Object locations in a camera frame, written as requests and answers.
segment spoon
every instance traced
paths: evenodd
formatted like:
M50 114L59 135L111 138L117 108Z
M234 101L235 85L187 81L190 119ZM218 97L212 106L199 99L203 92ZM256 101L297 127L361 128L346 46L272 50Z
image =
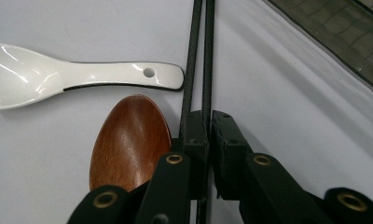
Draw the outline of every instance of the spoon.
M0 109L32 104L72 89L137 85L180 90L182 69L168 63L69 63L0 44Z
M90 161L90 190L104 185L130 192L151 179L171 135L159 108L148 97L121 100L99 132Z

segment white spoon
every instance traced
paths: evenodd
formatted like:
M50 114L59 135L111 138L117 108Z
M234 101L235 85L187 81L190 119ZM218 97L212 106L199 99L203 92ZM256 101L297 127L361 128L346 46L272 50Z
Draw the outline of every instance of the white spoon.
M180 90L182 69L168 63L69 63L0 44L0 109L32 104L79 87L137 85Z

